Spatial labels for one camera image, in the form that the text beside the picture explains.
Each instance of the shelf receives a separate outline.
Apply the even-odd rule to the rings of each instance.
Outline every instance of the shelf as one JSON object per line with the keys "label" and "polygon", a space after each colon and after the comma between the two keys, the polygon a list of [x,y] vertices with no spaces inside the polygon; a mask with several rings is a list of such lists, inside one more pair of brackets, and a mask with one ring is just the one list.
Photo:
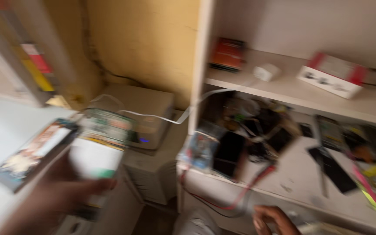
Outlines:
{"label": "shelf", "polygon": [[[269,99],[296,104],[351,118],[376,123],[376,87],[362,89],[353,99],[341,98],[297,78],[307,60],[263,51],[247,50],[244,69],[238,73],[208,68],[206,83]],[[252,75],[255,66],[272,63],[282,70],[273,81],[264,82]]]}

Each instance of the phone screen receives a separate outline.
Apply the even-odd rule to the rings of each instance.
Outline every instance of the phone screen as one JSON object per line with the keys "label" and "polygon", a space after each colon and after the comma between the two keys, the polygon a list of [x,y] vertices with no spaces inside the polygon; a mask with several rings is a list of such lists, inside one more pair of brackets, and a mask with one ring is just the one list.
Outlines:
{"label": "phone screen", "polygon": [[324,173],[332,180],[336,187],[342,192],[358,188],[355,182],[343,170],[343,168],[336,162],[336,160],[323,147],[316,147],[307,150],[308,153],[319,163],[318,158],[323,159]]}
{"label": "phone screen", "polygon": [[227,178],[233,178],[246,140],[243,136],[227,132],[220,140],[214,157],[213,169]]}
{"label": "phone screen", "polygon": [[291,140],[292,135],[284,128],[281,128],[267,142],[276,152],[280,152]]}

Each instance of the cabinet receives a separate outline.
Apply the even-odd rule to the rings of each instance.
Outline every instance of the cabinet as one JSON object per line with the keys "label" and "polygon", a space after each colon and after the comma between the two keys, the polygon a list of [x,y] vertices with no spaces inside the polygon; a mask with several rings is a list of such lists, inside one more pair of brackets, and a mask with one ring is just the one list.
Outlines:
{"label": "cabinet", "polygon": [[[246,42],[242,71],[230,73],[208,67],[219,37]],[[316,51],[376,68],[376,0],[202,0],[191,105],[205,91],[228,88],[286,104],[306,123],[313,122],[311,115],[318,114],[376,126],[376,88],[366,87],[347,100],[295,78]],[[279,67],[281,76],[271,82],[256,79],[252,70],[263,63]],[[201,119],[202,107],[199,105],[191,115],[186,143]],[[376,234],[376,212],[367,206],[360,191],[342,195],[329,181],[329,198],[321,195],[316,163],[306,154],[306,148],[317,144],[315,139],[300,137],[289,147],[280,157],[278,170],[253,188],[248,211],[240,218],[216,214],[180,186],[178,208],[182,212],[194,206],[204,207],[220,227],[240,234],[255,234],[253,204],[279,205],[306,221],[321,220]],[[342,153],[332,151],[331,155],[347,172],[352,171],[351,161]],[[179,162],[177,166],[180,175],[186,165]],[[237,184],[218,174],[191,170],[187,188],[220,205],[230,205],[258,169],[258,164],[248,163]],[[220,211],[226,215],[238,212]]]}
{"label": "cabinet", "polygon": [[123,166],[116,179],[117,186],[109,194],[98,222],[68,215],[55,235],[130,235],[144,203]]}

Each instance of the white charger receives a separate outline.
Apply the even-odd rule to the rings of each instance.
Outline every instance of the white charger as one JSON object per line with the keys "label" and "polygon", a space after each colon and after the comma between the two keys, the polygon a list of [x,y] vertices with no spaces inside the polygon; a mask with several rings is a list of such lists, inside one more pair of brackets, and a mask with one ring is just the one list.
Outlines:
{"label": "white charger", "polygon": [[262,64],[254,67],[253,75],[262,81],[269,82],[281,73],[281,69],[273,64]]}

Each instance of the box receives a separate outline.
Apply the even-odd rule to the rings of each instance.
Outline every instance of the box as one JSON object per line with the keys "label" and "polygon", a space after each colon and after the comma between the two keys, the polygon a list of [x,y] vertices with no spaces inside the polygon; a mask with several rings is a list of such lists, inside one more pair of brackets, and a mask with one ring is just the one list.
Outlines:
{"label": "box", "polygon": [[242,69],[245,42],[220,38],[212,56],[210,67],[230,72]]}
{"label": "box", "polygon": [[368,68],[318,52],[297,78],[346,99],[362,89]]}

